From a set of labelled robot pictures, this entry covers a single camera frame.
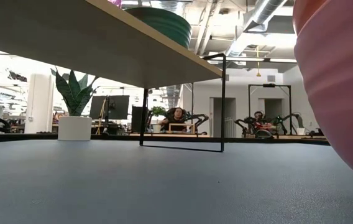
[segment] gray floor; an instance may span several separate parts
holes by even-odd
[[[353,171],[304,144],[0,142],[0,223],[351,224]]]

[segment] white planter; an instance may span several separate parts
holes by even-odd
[[[159,124],[153,124],[153,133],[160,133],[162,126]]]
[[[89,141],[91,140],[92,118],[62,116],[59,118],[58,140]]]

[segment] wooden tabletop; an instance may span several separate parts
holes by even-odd
[[[139,133],[131,133],[129,136],[140,136]],[[144,134],[144,136],[153,136],[153,137],[179,137],[179,138],[209,138],[208,134]]]
[[[142,88],[221,77],[108,0],[0,1],[0,50]]]

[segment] doorway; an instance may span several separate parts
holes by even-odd
[[[210,135],[214,138],[221,137],[221,108],[222,98],[210,98]],[[225,98],[225,137],[235,138],[236,127],[234,120],[236,120],[236,98]]]
[[[264,104],[267,118],[276,118],[283,115],[283,99],[264,99]]]

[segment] person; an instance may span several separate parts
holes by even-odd
[[[258,123],[262,123],[264,121],[264,114],[261,111],[255,112],[254,117]]]
[[[170,124],[184,124],[182,120],[183,109],[175,108],[173,116],[170,118],[165,118],[159,124],[163,126],[162,130],[168,131],[170,129]],[[186,126],[171,126],[171,131],[186,131]]]
[[[266,119],[264,118],[264,114],[261,111],[257,111],[254,113],[254,117],[255,117],[255,127],[257,129],[264,129],[264,130],[268,130],[268,131],[273,131],[274,129],[276,129],[275,126],[273,126],[271,123],[268,123],[266,121]]]

